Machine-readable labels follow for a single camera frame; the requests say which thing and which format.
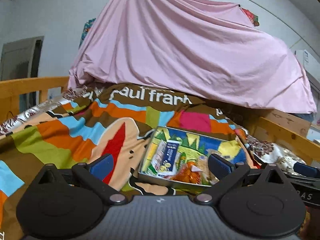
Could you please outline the pink white snack pouch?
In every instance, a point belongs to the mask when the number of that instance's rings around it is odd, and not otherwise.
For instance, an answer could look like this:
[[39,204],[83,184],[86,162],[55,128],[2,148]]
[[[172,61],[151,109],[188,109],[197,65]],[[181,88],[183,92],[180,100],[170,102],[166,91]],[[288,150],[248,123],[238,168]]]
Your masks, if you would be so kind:
[[153,155],[152,161],[151,161],[151,167],[152,167],[152,172],[154,174],[157,174],[159,171],[159,168],[161,166],[162,160],[163,160],[163,155],[166,149],[166,142],[161,140],[159,145],[156,148],[156,151]]

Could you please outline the grey door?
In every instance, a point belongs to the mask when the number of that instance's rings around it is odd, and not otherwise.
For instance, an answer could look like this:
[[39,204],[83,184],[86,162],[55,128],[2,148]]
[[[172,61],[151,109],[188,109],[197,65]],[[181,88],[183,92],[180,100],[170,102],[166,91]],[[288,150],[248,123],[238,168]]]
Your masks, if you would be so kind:
[[38,77],[44,36],[5,43],[1,54],[1,81]]

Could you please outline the orange snack packet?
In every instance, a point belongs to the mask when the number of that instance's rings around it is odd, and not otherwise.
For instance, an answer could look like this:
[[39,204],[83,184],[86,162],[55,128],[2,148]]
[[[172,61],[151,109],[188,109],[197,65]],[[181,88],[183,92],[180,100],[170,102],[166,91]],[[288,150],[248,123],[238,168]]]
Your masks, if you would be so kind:
[[196,166],[194,161],[183,164],[178,173],[170,179],[183,183],[201,184],[202,170]]

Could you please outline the floral satin blanket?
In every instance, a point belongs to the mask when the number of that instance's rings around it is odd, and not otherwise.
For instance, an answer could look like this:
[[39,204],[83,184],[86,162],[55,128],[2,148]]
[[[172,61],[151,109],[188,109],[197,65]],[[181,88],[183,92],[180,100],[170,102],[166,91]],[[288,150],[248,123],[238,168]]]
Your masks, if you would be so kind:
[[159,126],[236,140],[243,149],[246,140],[261,161],[280,163],[286,171],[299,160],[290,150],[247,135],[230,114],[201,98],[136,85],[69,90],[3,122],[1,137],[9,137],[21,153],[59,168],[106,154],[114,163],[135,168]]

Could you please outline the blue milk carton box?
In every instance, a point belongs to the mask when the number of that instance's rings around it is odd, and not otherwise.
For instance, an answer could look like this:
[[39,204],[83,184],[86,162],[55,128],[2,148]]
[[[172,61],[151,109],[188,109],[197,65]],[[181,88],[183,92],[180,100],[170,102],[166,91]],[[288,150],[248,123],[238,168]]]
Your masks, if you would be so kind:
[[158,175],[159,176],[173,176],[176,174],[176,157],[178,153],[178,148],[180,146],[180,141],[168,140],[163,158],[159,167]]

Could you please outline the pink bed sheet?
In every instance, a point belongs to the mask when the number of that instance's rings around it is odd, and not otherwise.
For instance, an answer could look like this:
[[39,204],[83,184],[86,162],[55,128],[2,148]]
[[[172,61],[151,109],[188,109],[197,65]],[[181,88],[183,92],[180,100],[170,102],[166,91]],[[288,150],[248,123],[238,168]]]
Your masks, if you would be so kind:
[[170,88],[285,113],[317,111],[304,68],[235,3],[109,0],[69,71],[93,82]]

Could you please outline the red floral wall cloth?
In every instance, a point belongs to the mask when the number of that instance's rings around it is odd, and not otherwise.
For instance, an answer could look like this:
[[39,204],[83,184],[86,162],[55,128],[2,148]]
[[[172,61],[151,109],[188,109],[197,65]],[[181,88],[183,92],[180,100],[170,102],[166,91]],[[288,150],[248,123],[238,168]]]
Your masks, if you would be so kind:
[[242,8],[242,11],[246,14],[246,16],[249,18],[249,20],[252,22],[252,24],[255,27],[258,27],[260,25],[259,23],[259,17],[257,15],[255,15],[254,13],[252,13],[251,11]]

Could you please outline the green corn sausage stick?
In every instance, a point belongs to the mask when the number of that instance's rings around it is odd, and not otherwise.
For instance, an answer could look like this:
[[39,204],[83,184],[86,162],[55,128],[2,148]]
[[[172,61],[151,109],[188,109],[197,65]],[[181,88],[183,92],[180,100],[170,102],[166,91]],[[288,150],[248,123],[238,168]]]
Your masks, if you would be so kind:
[[179,170],[183,167],[183,165],[186,162],[186,153],[182,152],[177,160],[176,163],[176,171],[179,172]]

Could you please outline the clear rice crisp bar pack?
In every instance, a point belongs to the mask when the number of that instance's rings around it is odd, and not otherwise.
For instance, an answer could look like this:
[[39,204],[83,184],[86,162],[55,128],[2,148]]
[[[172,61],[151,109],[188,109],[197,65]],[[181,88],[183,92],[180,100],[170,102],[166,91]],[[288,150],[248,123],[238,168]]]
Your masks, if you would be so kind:
[[196,161],[196,167],[199,169],[202,185],[214,185],[219,181],[209,170],[207,156],[199,155]]

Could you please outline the colourful paul frank quilt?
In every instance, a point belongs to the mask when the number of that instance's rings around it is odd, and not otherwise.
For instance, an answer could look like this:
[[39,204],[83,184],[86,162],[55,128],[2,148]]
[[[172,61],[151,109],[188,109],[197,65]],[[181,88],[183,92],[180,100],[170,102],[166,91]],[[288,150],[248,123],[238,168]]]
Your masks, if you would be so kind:
[[103,181],[127,195],[175,194],[170,187],[137,181],[137,171],[158,126],[187,131],[188,155],[212,152],[200,135],[219,138],[214,147],[230,161],[251,161],[240,138],[245,133],[217,102],[168,89],[118,84],[77,88],[38,105],[1,125],[1,233],[20,239],[16,206],[43,165],[71,168],[105,154],[113,158]]

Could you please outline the wooden bed frame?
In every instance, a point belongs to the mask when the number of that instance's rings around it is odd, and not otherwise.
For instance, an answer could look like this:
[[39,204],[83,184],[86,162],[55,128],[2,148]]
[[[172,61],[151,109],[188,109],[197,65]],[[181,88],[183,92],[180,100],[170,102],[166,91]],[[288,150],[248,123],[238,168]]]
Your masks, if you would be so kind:
[[[20,112],[20,95],[39,92],[40,102],[44,102],[48,98],[49,89],[60,87],[66,90],[67,82],[67,76],[1,81],[1,122],[7,120],[9,114],[16,116]],[[258,140],[289,146],[308,165],[313,161],[319,162],[319,144],[306,138],[311,127],[309,122],[277,110],[250,109],[218,101],[214,101],[213,106],[240,114],[242,120],[239,124]]]

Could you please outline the white air conditioner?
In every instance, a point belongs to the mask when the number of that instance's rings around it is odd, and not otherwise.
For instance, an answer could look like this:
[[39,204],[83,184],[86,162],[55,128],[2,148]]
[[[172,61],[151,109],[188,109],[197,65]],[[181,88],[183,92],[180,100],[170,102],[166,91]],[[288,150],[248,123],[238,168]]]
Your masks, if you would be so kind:
[[307,50],[296,50],[295,55],[306,72],[319,81],[319,62]]

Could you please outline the colourful dinosaur metal tray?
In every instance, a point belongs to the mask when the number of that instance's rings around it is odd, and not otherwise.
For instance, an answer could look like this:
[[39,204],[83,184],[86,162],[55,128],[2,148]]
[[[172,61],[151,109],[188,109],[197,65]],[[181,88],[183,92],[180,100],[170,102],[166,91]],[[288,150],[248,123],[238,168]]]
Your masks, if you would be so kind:
[[244,149],[236,140],[226,141],[202,134],[188,132],[182,129],[159,126],[154,131],[150,143],[146,147],[145,155],[138,171],[138,178],[150,184],[158,184],[161,186],[195,191],[199,191],[200,189],[205,189],[211,186],[183,183],[180,181],[171,180],[170,178],[172,176],[159,176],[158,173],[154,174],[152,172],[151,161],[161,140],[165,141],[166,143],[168,140],[181,142],[177,150],[178,153],[175,164],[177,163],[177,160],[182,152],[186,153],[185,164],[189,161],[196,162],[199,155],[205,155],[209,158],[210,155],[214,153],[232,164],[239,162],[244,163],[247,161],[247,156]]

